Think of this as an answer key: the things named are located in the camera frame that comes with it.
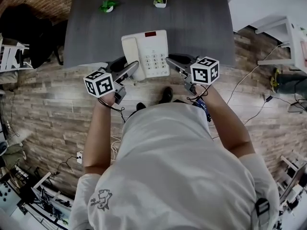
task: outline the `power strip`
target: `power strip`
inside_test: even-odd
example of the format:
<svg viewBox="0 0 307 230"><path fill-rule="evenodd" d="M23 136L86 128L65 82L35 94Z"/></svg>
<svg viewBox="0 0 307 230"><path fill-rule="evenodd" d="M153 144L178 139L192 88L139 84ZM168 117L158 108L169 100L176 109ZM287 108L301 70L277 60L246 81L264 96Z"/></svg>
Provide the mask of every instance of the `power strip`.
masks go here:
<svg viewBox="0 0 307 230"><path fill-rule="evenodd" d="M82 160L83 160L83 151L79 151L77 152L77 162L82 164Z"/></svg>

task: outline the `telephone handset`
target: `telephone handset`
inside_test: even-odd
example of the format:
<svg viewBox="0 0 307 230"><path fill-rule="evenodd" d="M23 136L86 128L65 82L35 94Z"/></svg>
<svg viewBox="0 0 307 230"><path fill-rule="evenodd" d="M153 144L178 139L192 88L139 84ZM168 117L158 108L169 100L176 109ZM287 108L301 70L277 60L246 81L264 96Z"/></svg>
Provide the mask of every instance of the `telephone handset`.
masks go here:
<svg viewBox="0 0 307 230"><path fill-rule="evenodd" d="M121 41L127 63L140 63L132 75L135 80L169 76L166 30L127 35Z"/></svg>

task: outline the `white chair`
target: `white chair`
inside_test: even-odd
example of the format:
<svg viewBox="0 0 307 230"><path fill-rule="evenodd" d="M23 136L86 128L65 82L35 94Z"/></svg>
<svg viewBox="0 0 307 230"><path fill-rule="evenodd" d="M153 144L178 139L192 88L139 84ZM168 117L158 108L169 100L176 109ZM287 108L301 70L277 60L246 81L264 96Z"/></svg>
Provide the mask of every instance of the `white chair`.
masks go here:
<svg viewBox="0 0 307 230"><path fill-rule="evenodd" d="M31 63L24 62L24 66L20 67L15 58L17 50L24 52L25 49L29 49L27 46L17 43L15 46L3 45L3 39L0 40L0 50L3 50L3 55L1 58L0 72L14 71L14 70L24 70L33 69Z"/></svg>
<svg viewBox="0 0 307 230"><path fill-rule="evenodd" d="M307 72L307 67L305 66L305 57L302 49L302 42L307 42L307 37L303 34L296 23L291 21L289 17L286 17L281 21L259 27L255 33L260 34L271 29L277 30L277 28L281 28L282 25L285 25L288 34L287 40L283 42L284 44L282 47L290 47L291 58L259 60L258 65L292 65L304 72Z"/></svg>

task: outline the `person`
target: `person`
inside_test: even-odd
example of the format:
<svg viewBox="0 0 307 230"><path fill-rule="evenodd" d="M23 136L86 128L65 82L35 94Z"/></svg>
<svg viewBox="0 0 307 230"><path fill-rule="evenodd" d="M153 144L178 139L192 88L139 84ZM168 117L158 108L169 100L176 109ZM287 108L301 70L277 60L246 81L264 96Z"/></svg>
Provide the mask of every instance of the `person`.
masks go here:
<svg viewBox="0 0 307 230"><path fill-rule="evenodd" d="M275 68L270 79L271 89L274 93L300 94L307 99L307 76L303 74L281 74Z"/></svg>
<svg viewBox="0 0 307 230"><path fill-rule="evenodd" d="M71 230L258 229L256 203L270 204L265 229L278 218L277 186L247 129L211 86L203 95L223 147L209 134L203 109L170 103L139 110L125 123L110 165L110 108L94 107L77 185ZM114 95L101 98L112 106Z"/></svg>

